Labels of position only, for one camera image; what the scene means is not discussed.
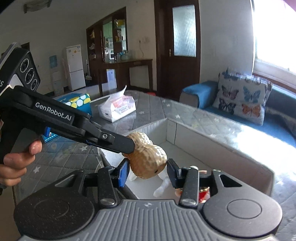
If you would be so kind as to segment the person's left hand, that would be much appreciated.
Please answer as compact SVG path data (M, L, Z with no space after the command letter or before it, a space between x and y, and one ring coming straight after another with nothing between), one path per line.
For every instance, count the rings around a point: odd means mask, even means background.
M4 156L4 163L1 164L0 177L4 186L14 186L21 182L21 178L27 172L27 166L34 162L36 154L42 150L42 142L36 140L24 153L9 153Z

